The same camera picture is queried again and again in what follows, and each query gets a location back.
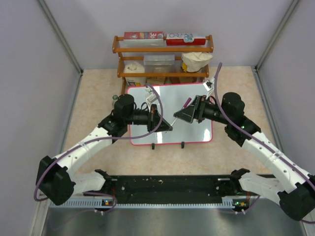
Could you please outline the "pink framed whiteboard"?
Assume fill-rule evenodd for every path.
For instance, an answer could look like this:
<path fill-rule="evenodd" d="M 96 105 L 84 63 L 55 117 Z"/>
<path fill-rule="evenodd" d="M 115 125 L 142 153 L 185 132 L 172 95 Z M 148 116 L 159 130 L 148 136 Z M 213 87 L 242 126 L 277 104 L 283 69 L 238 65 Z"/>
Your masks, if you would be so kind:
<path fill-rule="evenodd" d="M 154 86 L 154 89 L 160 95 L 163 105 L 163 118 L 173 125 L 173 130 L 153 133 L 141 139 L 132 139 L 130 142 L 133 145 L 200 143 L 212 140 L 211 120 L 206 119 L 201 123 L 197 121 L 187 123 L 180 119 L 176 120 L 173 116 L 189 98 L 194 99 L 197 95 L 207 94 L 202 83 L 160 85 Z"/>

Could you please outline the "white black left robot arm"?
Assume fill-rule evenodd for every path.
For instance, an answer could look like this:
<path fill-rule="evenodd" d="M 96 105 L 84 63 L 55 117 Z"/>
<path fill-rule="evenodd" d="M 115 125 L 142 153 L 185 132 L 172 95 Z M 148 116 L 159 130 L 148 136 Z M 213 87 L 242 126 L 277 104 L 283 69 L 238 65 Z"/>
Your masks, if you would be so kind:
<path fill-rule="evenodd" d="M 111 191 L 109 176 L 102 170 L 76 175 L 76 171 L 102 149 L 125 139 L 129 125 L 147 127 L 147 135 L 171 131 L 172 126 L 163 118 L 163 106 L 154 104 L 159 95 L 150 91 L 146 95 L 146 108 L 137 108 L 134 97 L 123 94 L 118 97 L 111 113 L 106 116 L 83 140 L 51 158 L 45 156 L 39 162 L 35 189 L 41 191 L 55 205 L 64 204 L 72 195 L 97 191 L 106 195 Z"/>

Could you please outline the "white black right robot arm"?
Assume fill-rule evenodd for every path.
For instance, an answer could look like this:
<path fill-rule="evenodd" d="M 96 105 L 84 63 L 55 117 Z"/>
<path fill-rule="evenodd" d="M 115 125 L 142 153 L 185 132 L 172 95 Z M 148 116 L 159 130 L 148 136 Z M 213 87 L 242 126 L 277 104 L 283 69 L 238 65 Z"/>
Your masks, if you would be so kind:
<path fill-rule="evenodd" d="M 228 92 L 222 102 L 215 104 L 197 95 L 186 108 L 174 117 L 192 123 L 205 119 L 225 124 L 228 137 L 253 154 L 273 174 L 261 177 L 247 169 L 235 170 L 230 175 L 230 190 L 237 195 L 244 191 L 267 198 L 295 221 L 304 218 L 315 208 L 315 177 L 293 163 L 277 149 L 252 120 L 244 115 L 245 104 L 239 94 Z"/>

